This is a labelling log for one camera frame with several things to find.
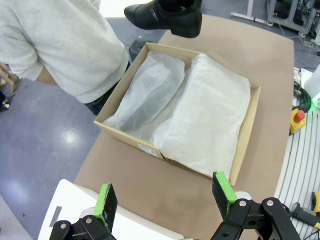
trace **white sweater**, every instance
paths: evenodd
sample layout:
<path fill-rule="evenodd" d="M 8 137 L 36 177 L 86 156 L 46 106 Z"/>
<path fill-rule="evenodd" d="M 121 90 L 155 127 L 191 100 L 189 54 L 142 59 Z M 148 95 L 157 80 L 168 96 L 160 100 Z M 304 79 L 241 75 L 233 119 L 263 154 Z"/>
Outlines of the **white sweater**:
<path fill-rule="evenodd" d="M 0 60 L 21 78 L 43 66 L 81 103 L 101 97 L 129 56 L 99 13 L 100 0 L 0 0 Z"/>

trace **white packing paper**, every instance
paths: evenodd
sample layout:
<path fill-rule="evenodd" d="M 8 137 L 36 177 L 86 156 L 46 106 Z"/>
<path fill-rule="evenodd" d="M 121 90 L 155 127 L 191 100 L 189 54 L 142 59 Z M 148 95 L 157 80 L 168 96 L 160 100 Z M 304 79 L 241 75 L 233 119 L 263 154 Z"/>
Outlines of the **white packing paper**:
<path fill-rule="evenodd" d="M 139 67 L 116 113 L 103 122 L 141 137 L 141 126 L 149 124 L 177 92 L 185 76 L 185 63 L 150 51 Z"/>
<path fill-rule="evenodd" d="M 200 54 L 172 117 L 155 129 L 151 142 L 197 172 L 212 177 L 223 171 L 228 178 L 250 96 L 247 78 Z"/>

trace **brown paper tabletop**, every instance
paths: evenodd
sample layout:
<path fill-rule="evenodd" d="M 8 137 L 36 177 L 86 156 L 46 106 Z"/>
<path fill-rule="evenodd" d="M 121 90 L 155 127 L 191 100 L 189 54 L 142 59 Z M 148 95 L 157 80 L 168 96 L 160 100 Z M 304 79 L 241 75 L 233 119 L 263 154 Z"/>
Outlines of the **brown paper tabletop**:
<path fill-rule="evenodd" d="M 251 25 L 204 15 L 197 38 L 182 38 L 167 31 L 159 43 L 204 53 L 215 51 L 261 86 L 234 189 L 248 192 L 258 203 L 272 197 L 290 126 L 293 42 Z M 99 192 L 108 182 L 112 182 L 120 206 L 185 237 L 210 239 L 222 221 L 209 178 L 101 133 L 75 183 Z"/>

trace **gray floor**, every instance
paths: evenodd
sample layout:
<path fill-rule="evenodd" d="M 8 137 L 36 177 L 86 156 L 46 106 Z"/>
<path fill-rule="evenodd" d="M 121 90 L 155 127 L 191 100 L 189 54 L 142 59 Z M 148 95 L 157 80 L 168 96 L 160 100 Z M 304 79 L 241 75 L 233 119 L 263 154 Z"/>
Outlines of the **gray floor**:
<path fill-rule="evenodd" d="M 230 12 L 245 14 L 247 4 L 247 0 L 203 0 L 202 7 L 204 14 L 283 34 L 278 26 L 230 16 Z M 266 19 L 265 0 L 255 0 L 253 13 Z M 164 33 L 138 29 L 125 18 L 108 21 L 127 48 L 139 35 L 155 34 L 160 39 Z M 287 29 L 284 33 L 286 37 L 297 35 Z M 315 52 L 298 39 L 294 39 L 294 46 L 297 68 L 319 64 Z M 100 131 L 93 124 L 94 118 L 83 104 L 58 87 L 29 80 L 22 81 L 11 109 L 0 112 L 0 193 L 31 237 L 39 234 L 59 180 L 75 179 L 97 138 Z"/>
<path fill-rule="evenodd" d="M 32 238 L 10 210 L 0 194 L 0 240 L 31 240 Z"/>

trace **black shoe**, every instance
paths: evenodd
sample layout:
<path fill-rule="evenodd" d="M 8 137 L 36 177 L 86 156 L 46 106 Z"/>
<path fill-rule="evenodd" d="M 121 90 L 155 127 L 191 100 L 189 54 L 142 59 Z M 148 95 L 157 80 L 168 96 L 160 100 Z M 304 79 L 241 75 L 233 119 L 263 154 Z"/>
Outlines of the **black shoe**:
<path fill-rule="evenodd" d="M 199 2 L 196 0 L 180 12 L 165 11 L 159 0 L 154 0 L 146 4 L 127 6 L 124 15 L 140 29 L 169 29 L 172 34 L 185 38 L 198 36 L 202 22 Z"/>

